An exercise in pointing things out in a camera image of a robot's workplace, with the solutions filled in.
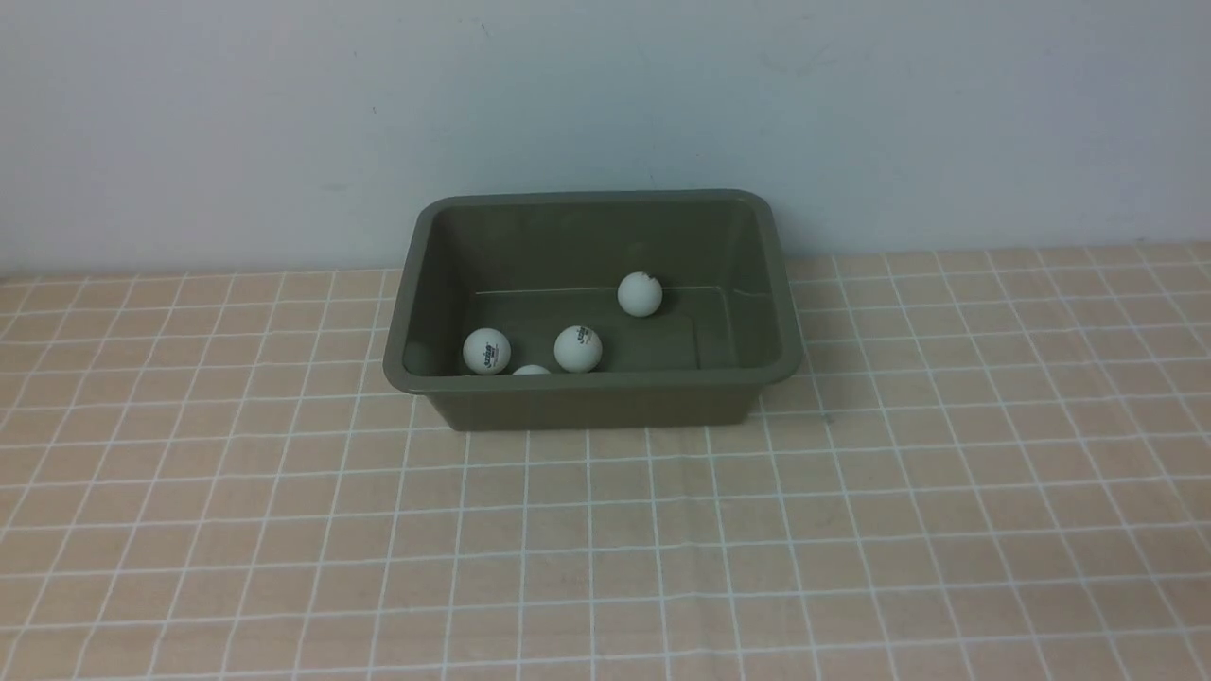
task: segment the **ping pong ball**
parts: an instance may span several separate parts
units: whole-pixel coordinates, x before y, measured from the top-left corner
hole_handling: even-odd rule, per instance
[[[569,326],[555,339],[555,361],[570,373],[592,371],[602,360],[602,339],[587,326]]]
[[[631,316],[650,315],[664,297],[660,282],[645,271],[632,271],[618,285],[618,304]]]
[[[472,331],[463,342],[463,361],[480,376],[500,373],[509,365],[512,348],[505,334],[495,328]]]

